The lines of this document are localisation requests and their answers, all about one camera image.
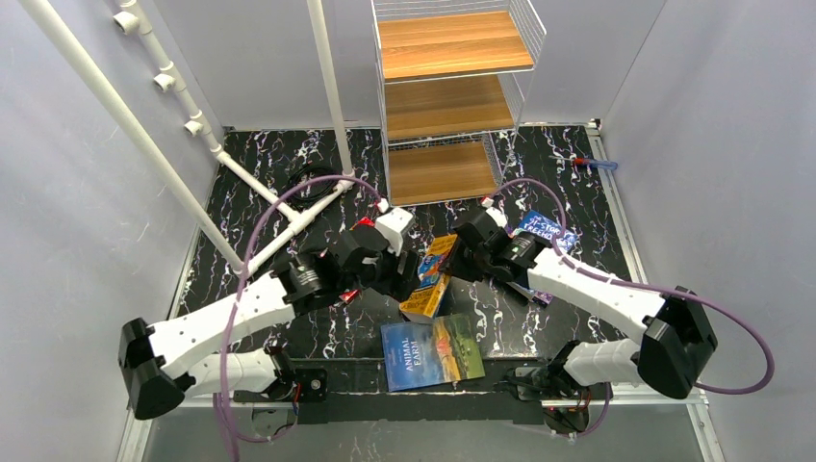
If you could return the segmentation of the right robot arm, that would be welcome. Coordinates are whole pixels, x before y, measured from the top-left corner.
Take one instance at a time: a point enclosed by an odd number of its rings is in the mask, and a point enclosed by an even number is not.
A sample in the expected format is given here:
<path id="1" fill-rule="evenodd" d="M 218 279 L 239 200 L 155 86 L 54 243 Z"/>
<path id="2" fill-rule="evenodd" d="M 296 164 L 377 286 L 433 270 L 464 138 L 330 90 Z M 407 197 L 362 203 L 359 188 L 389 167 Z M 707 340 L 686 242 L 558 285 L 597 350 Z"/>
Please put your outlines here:
<path id="1" fill-rule="evenodd" d="M 646 384 L 668 398 L 687 398 L 718 346 L 703 307 L 688 291 L 659 295 L 570 258 L 554 240 L 510 235 L 495 208 L 459 218 L 443 265 L 467 281 L 490 276 L 551 294 L 618 328 L 615 342 L 570 341 L 527 384 L 545 396 L 567 397 L 600 383 Z"/>

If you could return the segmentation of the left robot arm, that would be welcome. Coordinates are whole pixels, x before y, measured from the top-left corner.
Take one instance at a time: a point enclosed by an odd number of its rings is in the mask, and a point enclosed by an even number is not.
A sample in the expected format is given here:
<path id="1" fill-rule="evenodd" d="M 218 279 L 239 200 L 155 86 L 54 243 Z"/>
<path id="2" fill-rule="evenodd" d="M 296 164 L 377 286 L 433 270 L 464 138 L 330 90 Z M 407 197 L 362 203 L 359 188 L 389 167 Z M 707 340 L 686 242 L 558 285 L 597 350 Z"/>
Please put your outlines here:
<path id="1" fill-rule="evenodd" d="M 221 390 L 286 398 L 298 372 L 280 348 L 221 356 L 224 347 L 326 308 L 354 290 L 397 301 L 419 286 L 421 260 L 404 241 L 414 221 L 402 209 L 345 230 L 324 250 L 289 257 L 245 288 L 191 314 L 121 328 L 117 362 L 136 419 L 158 418 L 186 398 Z"/>

